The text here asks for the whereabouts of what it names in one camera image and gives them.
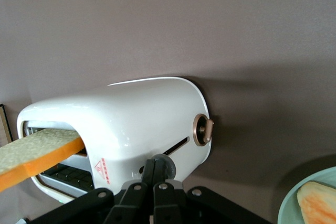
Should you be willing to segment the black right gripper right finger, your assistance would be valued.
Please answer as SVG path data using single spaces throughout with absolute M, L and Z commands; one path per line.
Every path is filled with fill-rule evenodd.
M 268 221 L 218 193 L 196 186 L 185 192 L 173 186 L 171 166 L 154 160 L 154 223 L 267 223 Z

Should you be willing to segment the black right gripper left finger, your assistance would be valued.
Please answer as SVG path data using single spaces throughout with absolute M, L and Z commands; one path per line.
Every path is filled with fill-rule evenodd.
M 31 223 L 136 223 L 141 219 L 143 203 L 152 182 L 155 160 L 144 166 L 140 181 L 128 183 L 117 195 L 107 188 L 95 189 L 62 205 Z

